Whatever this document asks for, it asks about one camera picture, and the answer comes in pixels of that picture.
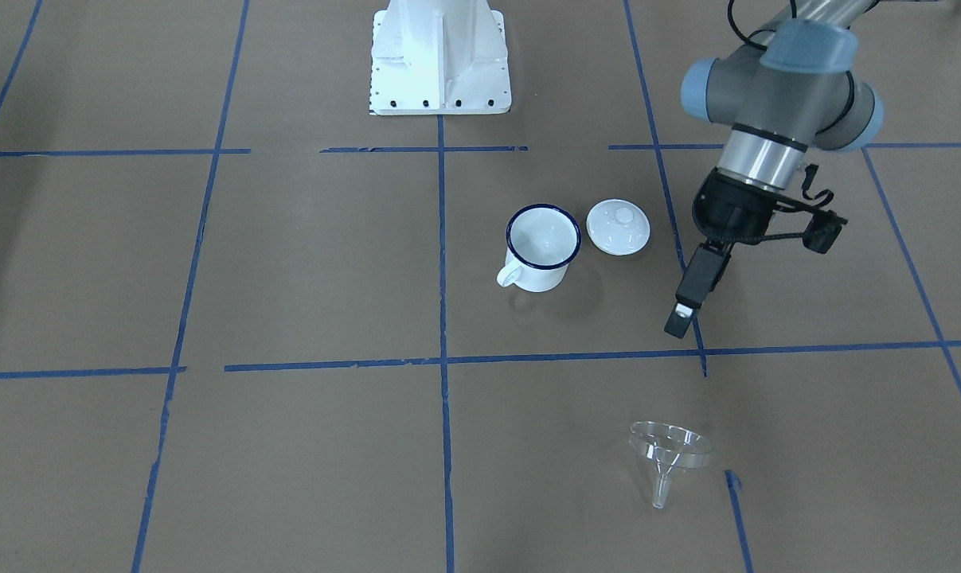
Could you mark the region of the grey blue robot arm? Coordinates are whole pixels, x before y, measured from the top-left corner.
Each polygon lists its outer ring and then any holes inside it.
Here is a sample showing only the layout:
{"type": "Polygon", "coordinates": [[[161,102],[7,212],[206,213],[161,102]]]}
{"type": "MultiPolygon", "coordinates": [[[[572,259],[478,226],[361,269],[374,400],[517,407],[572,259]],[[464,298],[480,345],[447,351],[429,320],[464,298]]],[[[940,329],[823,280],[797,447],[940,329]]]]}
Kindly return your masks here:
{"type": "Polygon", "coordinates": [[[682,61],[719,142],[686,147],[654,328],[961,340],[961,1],[789,1],[682,61]]]}

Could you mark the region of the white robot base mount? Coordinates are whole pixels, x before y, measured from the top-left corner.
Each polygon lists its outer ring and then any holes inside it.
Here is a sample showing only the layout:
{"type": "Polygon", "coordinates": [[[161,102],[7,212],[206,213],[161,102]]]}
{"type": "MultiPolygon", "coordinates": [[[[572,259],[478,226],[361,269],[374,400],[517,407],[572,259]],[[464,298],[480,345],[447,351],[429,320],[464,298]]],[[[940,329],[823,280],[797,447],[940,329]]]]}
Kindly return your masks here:
{"type": "Polygon", "coordinates": [[[512,108],[506,21],[487,1],[390,1],[371,30],[370,114],[512,108]]]}

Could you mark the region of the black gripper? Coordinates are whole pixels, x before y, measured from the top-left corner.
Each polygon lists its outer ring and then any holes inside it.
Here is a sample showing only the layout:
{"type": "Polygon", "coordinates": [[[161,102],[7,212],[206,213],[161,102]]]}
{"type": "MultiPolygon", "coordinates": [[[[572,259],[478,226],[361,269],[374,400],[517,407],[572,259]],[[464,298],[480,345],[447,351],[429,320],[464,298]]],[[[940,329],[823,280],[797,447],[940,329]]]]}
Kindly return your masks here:
{"type": "Polygon", "coordinates": [[[709,171],[692,206],[693,222],[707,243],[698,244],[674,293],[674,305],[663,331],[683,338],[716,289],[732,256],[733,244],[761,244],[777,240],[800,240],[805,248],[826,254],[841,235],[848,219],[826,209],[833,199],[828,189],[816,204],[768,191],[763,186],[729,177],[719,168],[709,171]],[[811,214],[800,232],[770,233],[775,214],[811,214]]]}

